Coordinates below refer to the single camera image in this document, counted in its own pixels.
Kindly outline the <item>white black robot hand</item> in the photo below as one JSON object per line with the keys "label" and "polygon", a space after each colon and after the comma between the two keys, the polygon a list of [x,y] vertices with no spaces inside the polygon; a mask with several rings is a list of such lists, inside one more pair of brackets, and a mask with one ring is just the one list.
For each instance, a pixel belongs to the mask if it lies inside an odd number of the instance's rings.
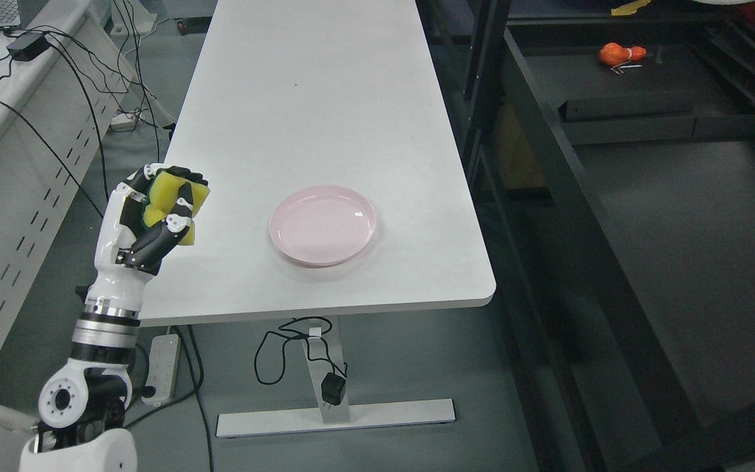
{"label": "white black robot hand", "polygon": [[147,189],[156,171],[168,167],[180,166],[144,165],[111,192],[94,257],[97,276],[85,296],[88,309],[113,315],[138,313],[145,287],[158,275],[164,257],[177,246],[194,244],[194,218],[189,217],[191,209],[183,199],[177,200],[168,218],[143,227]]}

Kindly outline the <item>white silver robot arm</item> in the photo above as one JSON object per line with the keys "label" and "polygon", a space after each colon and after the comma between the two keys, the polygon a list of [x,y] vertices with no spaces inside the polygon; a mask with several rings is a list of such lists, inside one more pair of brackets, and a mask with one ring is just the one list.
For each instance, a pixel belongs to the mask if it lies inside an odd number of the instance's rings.
{"label": "white silver robot arm", "polygon": [[76,322],[69,359],[40,391],[32,424],[0,416],[0,471],[135,471],[124,427],[134,388],[128,363],[138,314],[90,300]]}

